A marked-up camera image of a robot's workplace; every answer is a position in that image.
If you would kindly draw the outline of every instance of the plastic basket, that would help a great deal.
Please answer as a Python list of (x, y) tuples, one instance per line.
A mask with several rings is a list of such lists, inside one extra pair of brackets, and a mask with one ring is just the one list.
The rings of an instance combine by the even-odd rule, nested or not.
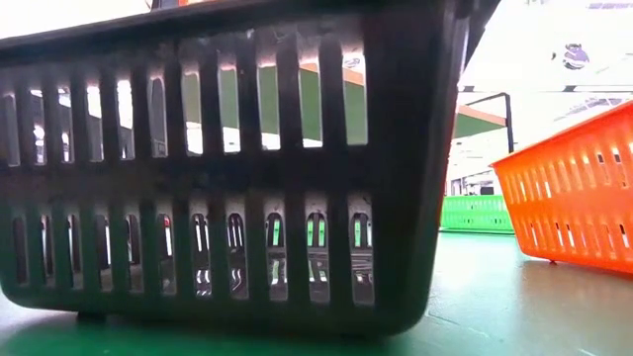
[[(0, 42), (3, 292), (32, 308), (215, 325), (414, 325), (469, 4), (225, 1)], [(349, 145), (342, 58), (358, 48), (367, 144)], [(302, 146), (306, 58), (318, 61), (322, 147)], [(259, 112), (270, 93), (258, 67), (272, 64), (278, 150), (262, 147)], [(239, 152), (223, 150), (223, 68), (236, 73)], [(202, 154), (187, 149), (188, 70), (200, 80)], [(121, 78), (132, 129), (119, 125)]]
[(445, 197), (442, 230), (514, 233), (503, 196)]
[(633, 272), (633, 104), (494, 164), (521, 250)]

